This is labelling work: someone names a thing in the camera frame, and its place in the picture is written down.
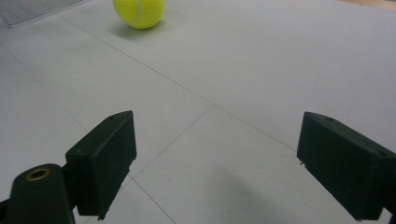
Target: floor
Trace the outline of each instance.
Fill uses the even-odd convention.
[[[356,223],[299,164],[301,121],[396,150],[394,27],[394,11],[328,0],[166,0],[145,31],[94,0],[1,26],[0,200],[132,109],[137,160],[103,223]]]

